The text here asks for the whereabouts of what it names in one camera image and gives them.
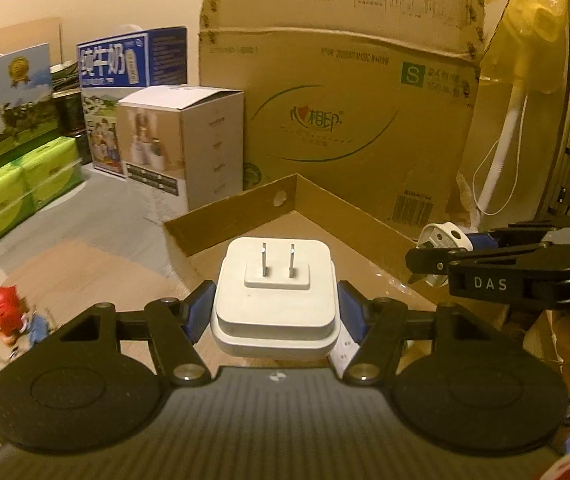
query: white wall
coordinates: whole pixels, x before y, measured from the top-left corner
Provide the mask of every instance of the white wall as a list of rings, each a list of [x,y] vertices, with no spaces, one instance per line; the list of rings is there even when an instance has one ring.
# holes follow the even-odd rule
[[[14,23],[59,16],[63,19],[63,55],[75,57],[75,45],[112,34],[118,25],[133,23],[143,28],[187,25],[189,28],[189,79],[198,78],[198,36],[201,0],[0,0],[0,27]],[[462,171],[471,181],[474,169],[500,133],[510,88],[508,85],[482,87],[472,130],[463,159]],[[488,218],[486,225],[531,218],[536,212],[556,146],[558,118],[563,91],[530,97],[523,135],[521,179],[506,210]],[[490,209],[505,201],[514,176],[516,139],[508,157]],[[486,171],[479,174],[482,186]]]

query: blue toy part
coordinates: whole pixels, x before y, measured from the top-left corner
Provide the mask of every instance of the blue toy part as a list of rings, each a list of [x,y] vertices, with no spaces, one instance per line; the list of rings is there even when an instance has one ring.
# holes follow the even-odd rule
[[[187,323],[183,326],[183,332],[185,332],[192,344],[196,344],[199,341],[209,324],[215,294],[216,283],[206,280],[197,286],[185,299],[190,313],[188,314]]]
[[[39,314],[33,314],[30,321],[30,348],[49,335],[49,323]]]
[[[360,345],[369,330],[363,312],[367,299],[347,282],[339,282],[337,290],[341,320],[354,342]]]
[[[494,240],[488,233],[468,233],[466,236],[475,251],[498,249],[498,241]]]

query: yellow plastic bag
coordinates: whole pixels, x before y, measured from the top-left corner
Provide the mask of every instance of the yellow plastic bag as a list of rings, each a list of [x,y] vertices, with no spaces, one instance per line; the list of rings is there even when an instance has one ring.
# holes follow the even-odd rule
[[[568,0],[509,0],[481,62],[482,76],[555,91],[563,83],[567,20]]]

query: white power adapter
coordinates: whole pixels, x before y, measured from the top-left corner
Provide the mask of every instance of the white power adapter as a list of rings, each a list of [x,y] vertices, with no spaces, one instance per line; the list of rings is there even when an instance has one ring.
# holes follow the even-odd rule
[[[211,313],[223,352],[316,359],[341,328],[336,272],[317,240],[236,238],[227,248]]]

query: blue milk box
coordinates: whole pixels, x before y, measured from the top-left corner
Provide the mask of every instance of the blue milk box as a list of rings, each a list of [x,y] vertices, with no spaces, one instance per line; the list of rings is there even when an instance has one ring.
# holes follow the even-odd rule
[[[147,86],[187,83],[187,28],[155,28],[81,43],[78,65],[94,168],[123,176],[116,103]]]

